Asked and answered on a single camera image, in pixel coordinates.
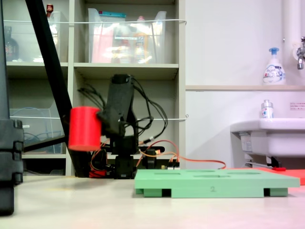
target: white sink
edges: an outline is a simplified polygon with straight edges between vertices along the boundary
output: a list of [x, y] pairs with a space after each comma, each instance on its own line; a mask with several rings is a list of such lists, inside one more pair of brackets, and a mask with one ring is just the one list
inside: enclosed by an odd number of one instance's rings
[[303, 118], [262, 118], [243, 121], [231, 125], [230, 130], [241, 135], [242, 144], [250, 145], [246, 149], [247, 154], [305, 157]]

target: faucet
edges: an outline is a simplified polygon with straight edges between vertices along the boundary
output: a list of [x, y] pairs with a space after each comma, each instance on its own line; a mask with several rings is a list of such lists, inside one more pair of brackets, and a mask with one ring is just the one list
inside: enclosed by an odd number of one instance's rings
[[305, 37], [301, 37], [301, 42], [303, 43], [303, 47], [302, 48], [298, 48], [296, 51], [296, 54], [298, 56], [297, 61], [297, 68], [299, 70], [304, 68], [304, 64], [303, 64], [303, 59], [304, 59], [304, 54], [305, 54]]

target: orange wire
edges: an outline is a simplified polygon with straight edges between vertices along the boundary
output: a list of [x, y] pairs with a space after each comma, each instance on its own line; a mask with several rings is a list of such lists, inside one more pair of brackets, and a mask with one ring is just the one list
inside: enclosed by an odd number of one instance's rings
[[[104, 143], [101, 143], [100, 147], [104, 147], [107, 143], [109, 142], [109, 139], [107, 139]], [[93, 153], [93, 156], [92, 156], [92, 159], [91, 159], [91, 162], [90, 162], [90, 168], [93, 169], [93, 170], [98, 170], [98, 171], [102, 171], [100, 169], [97, 169], [96, 167], [93, 166], [92, 164], [92, 160], [95, 158], [95, 156], [101, 151], [101, 149], [95, 151]]]
[[[159, 140], [159, 141], [156, 141], [156, 142], [152, 143], [150, 146], [148, 146], [146, 150], [148, 150], [148, 149], [151, 148], [153, 145], [155, 145], [155, 144], [157, 144], [157, 143], [159, 143], [159, 142], [169, 142], [169, 143], [171, 143], [171, 144], [176, 148], [176, 152], [177, 152], [177, 153], [175, 153], [175, 155], [176, 155], [176, 156], [177, 156], [177, 155], [179, 156], [179, 148], [178, 148], [178, 146], [177, 146], [174, 142], [172, 142], [172, 141], [170, 141], [170, 140]], [[143, 158], [143, 156], [141, 156], [140, 159], [138, 160], [138, 163], [137, 163], [136, 167], [138, 167], [138, 165], [140, 164], [142, 158]]]
[[[167, 153], [163, 153], [163, 154], [160, 154], [160, 155], [148, 155], [144, 152], [141, 152], [142, 154], [144, 154], [145, 156], [150, 156], [150, 157], [157, 157], [157, 156], [162, 156], [162, 155], [166, 155], [166, 154], [174, 154], [174, 156], [177, 156], [176, 153], [174, 152], [167, 152]], [[224, 166], [221, 167], [220, 169], [224, 169], [226, 168], [226, 163], [223, 162], [223, 161], [218, 161], [218, 160], [197, 160], [197, 159], [189, 159], [189, 158], [185, 158], [183, 156], [178, 156], [179, 158], [183, 159], [183, 160], [186, 160], [186, 161], [191, 161], [191, 162], [214, 162], [214, 163], [220, 163], [220, 164], [223, 164]]]

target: pump bottle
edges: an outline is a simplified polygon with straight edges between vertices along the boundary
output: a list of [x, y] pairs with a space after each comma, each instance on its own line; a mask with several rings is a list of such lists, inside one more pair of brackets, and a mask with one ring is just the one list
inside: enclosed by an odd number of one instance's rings
[[278, 48], [271, 48], [269, 52], [272, 54], [265, 74], [263, 77], [263, 85], [285, 85], [286, 84], [286, 73], [283, 66], [280, 64], [276, 53], [279, 51]]

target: shelving unit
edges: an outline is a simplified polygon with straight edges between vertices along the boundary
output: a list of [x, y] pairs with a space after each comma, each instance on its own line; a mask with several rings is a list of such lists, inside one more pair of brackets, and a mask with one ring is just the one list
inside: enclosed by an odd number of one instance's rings
[[[62, 11], [69, 22], [88, 21], [88, 8], [97, 10], [124, 12], [126, 21], [136, 21], [142, 15], [146, 20], [153, 20], [158, 11], [167, 11], [167, 19], [185, 19], [185, 0], [43, 0], [44, 5], [51, 3], [54, 11]], [[19, 0], [4, 0], [4, 20], [30, 21], [26, 5]], [[84, 99], [78, 89], [86, 83], [94, 85], [102, 96], [107, 99], [109, 79], [114, 74], [132, 74], [140, 81], [148, 97], [159, 103], [167, 113], [168, 118], [185, 118], [185, 23], [169, 21], [165, 32], [165, 64], [110, 64], [88, 62], [88, 25], [70, 24], [68, 61], [61, 63], [72, 106], [92, 105]], [[22, 108], [24, 105], [39, 108], [49, 108], [53, 96], [48, 86], [43, 63], [8, 62], [10, 87], [10, 107]], [[29, 89], [22, 90], [28, 84]], [[31, 90], [30, 96], [25, 96], [25, 90]], [[145, 100], [135, 93], [133, 109], [137, 118], [147, 116]], [[160, 118], [153, 110], [154, 118]], [[154, 121], [152, 127], [140, 138], [146, 139], [161, 131], [162, 121]], [[169, 121], [168, 127], [160, 139], [174, 141], [185, 155], [185, 122]], [[160, 144], [166, 151], [173, 151], [169, 144]], [[66, 160], [66, 175], [73, 175], [73, 166], [69, 154], [53, 155], [23, 155], [28, 161], [38, 159], [47, 161]], [[168, 160], [171, 156], [159, 157]]]
[[[10, 79], [47, 79], [43, 63], [39, 62], [7, 62], [8, 77]], [[68, 79], [68, 63], [61, 63], [61, 70]]]
[[85, 79], [110, 79], [128, 72], [138, 80], [174, 80], [178, 64], [75, 63], [74, 69]]

